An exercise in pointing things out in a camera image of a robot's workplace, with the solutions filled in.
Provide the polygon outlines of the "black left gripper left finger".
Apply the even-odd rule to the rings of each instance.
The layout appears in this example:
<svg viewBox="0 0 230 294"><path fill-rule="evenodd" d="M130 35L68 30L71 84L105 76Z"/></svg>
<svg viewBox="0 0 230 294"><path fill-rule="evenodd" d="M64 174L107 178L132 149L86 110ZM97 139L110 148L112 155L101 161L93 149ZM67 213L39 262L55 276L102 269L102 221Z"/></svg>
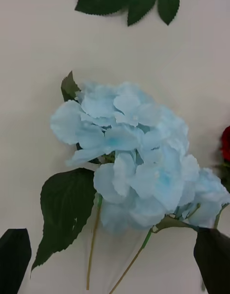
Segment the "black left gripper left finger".
<svg viewBox="0 0 230 294"><path fill-rule="evenodd" d="M18 293L32 255L26 228L8 229L0 238L0 294Z"/></svg>

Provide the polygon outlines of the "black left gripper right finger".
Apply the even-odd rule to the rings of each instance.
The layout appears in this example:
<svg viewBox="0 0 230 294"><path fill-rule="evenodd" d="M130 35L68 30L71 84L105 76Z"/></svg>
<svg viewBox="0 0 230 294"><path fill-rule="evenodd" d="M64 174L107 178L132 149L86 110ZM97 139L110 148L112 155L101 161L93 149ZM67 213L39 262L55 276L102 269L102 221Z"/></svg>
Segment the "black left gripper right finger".
<svg viewBox="0 0 230 294"><path fill-rule="evenodd" d="M209 294L230 294L230 238L216 229L200 228L194 258Z"/></svg>

